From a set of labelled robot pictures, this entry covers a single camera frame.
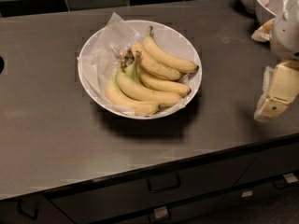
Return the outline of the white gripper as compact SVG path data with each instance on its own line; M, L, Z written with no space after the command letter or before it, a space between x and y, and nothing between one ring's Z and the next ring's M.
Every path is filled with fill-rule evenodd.
M261 25L251 38L258 42L270 40L271 52L289 59L264 70L263 94L254 118L267 122L284 113L299 95L299 62L292 61L299 60L299 0L288 0L275 19Z

